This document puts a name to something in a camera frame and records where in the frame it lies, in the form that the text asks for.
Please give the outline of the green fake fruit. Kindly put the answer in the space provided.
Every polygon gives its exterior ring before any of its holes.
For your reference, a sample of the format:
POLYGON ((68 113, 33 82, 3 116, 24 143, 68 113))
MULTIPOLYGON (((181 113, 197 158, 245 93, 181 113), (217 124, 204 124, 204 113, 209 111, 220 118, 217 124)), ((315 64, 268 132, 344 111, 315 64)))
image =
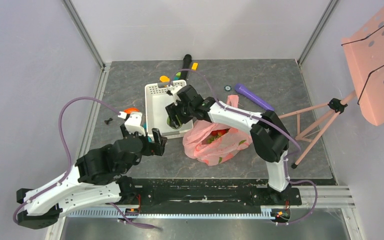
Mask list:
POLYGON ((167 124, 171 127, 171 128, 173 128, 173 129, 176 129, 176 123, 168 116, 167 117, 167 124))

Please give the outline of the pink plastic bag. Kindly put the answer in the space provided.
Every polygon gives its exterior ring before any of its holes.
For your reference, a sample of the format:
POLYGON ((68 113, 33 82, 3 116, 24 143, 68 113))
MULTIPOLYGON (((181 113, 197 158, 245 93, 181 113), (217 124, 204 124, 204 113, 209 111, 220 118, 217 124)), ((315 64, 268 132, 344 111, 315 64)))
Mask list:
POLYGON ((239 151, 253 143, 251 136, 244 131, 204 120, 196 120, 193 128, 185 133, 182 139, 187 157, 215 166, 232 159, 239 151), (221 137, 212 137, 211 132, 229 129, 221 137))

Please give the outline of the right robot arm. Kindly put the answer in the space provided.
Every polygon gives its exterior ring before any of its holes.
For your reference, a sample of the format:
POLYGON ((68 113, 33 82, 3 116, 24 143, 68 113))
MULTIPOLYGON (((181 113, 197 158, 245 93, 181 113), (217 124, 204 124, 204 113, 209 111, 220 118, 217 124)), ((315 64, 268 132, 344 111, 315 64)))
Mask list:
POLYGON ((290 135, 274 111, 245 111, 213 97, 203 98, 192 85, 170 84, 167 93, 173 98, 173 102, 165 108, 173 127, 197 119, 226 125, 248 134, 255 152, 266 161, 269 199, 275 204, 282 204, 289 198, 289 182, 282 160, 289 149, 290 135))

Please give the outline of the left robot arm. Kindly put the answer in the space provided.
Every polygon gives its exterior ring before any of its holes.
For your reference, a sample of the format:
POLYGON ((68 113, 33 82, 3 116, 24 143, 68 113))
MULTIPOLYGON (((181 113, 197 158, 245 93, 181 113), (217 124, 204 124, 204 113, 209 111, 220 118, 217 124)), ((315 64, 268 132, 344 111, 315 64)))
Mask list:
POLYGON ((20 188, 16 192, 20 204, 13 221, 33 230, 55 224, 68 214, 101 204, 134 204, 140 199, 133 178, 127 176, 143 156, 162 156, 168 139, 153 128, 153 141, 147 135, 130 133, 120 127, 122 139, 91 149, 78 158, 54 182, 37 189, 20 188))

